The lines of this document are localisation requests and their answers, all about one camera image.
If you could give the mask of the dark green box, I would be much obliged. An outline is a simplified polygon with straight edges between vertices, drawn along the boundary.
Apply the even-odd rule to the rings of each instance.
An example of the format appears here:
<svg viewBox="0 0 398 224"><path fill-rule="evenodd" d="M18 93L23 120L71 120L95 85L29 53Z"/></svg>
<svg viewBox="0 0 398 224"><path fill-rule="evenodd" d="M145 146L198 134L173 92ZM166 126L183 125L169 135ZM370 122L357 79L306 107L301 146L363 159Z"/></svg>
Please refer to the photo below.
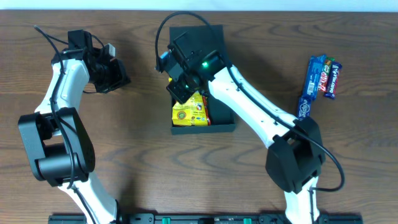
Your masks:
<svg viewBox="0 0 398 224"><path fill-rule="evenodd" d="M205 42L211 42L212 39L209 29L205 26L170 27L169 31L170 40L174 40L178 35L183 34L184 31L187 31L189 34L203 34ZM208 126L181 126L172 124L170 127L171 133L177 135L233 132L236 127L233 110L213 96L207 97L206 102L210 119Z"/></svg>

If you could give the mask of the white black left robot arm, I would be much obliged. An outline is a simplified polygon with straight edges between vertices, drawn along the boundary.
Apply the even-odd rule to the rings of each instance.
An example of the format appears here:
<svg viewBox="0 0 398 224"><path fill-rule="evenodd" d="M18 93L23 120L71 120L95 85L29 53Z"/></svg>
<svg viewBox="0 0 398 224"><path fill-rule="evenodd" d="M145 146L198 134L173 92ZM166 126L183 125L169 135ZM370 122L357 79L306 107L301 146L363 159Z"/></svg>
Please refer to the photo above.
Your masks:
<svg viewBox="0 0 398 224"><path fill-rule="evenodd" d="M68 31L67 47L51 61L52 80L41 104L18 120L31 171L69 195L80 215L53 214L49 223L129 223L119 202L95 173L95 150L78 113L85 87L108 93L130 83L111 44L94 47L95 35Z"/></svg>

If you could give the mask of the red snack bag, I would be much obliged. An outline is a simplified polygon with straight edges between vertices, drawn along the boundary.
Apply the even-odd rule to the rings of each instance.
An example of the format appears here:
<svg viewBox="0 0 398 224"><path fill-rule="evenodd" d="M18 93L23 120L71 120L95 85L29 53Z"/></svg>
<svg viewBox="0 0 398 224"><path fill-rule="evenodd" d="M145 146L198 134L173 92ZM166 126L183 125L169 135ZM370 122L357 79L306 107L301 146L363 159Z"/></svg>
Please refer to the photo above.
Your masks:
<svg viewBox="0 0 398 224"><path fill-rule="evenodd" d="M205 114L206 114L207 126L211 126L211 119L210 119L209 112L208 112L207 97L202 96L202 100L203 100L203 105L204 105L204 107L205 107Z"/></svg>

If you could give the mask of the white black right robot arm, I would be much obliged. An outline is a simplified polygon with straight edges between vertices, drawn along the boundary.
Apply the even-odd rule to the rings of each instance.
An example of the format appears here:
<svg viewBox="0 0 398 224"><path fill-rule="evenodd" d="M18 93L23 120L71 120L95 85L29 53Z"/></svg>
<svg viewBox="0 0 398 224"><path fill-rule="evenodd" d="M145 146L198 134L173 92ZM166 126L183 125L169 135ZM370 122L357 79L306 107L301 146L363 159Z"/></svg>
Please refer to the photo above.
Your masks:
<svg viewBox="0 0 398 224"><path fill-rule="evenodd" d="M156 69L172 79L167 90L179 103L205 91L242 118L267 148L266 171L285 194L291 223L315 223L318 176L325 161L318 124L298 119L258 92L231 64L223 41L184 32L156 55Z"/></svg>

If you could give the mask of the yellow snack bag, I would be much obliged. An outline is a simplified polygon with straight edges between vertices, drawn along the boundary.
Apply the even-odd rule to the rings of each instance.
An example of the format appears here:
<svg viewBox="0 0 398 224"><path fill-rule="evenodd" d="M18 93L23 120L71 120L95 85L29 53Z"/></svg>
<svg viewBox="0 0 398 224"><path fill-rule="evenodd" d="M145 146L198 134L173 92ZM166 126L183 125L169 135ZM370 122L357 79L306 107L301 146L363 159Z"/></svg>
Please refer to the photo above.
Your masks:
<svg viewBox="0 0 398 224"><path fill-rule="evenodd" d="M195 92L184 104L173 104L172 123L174 126L207 126L205 107L199 92Z"/></svg>

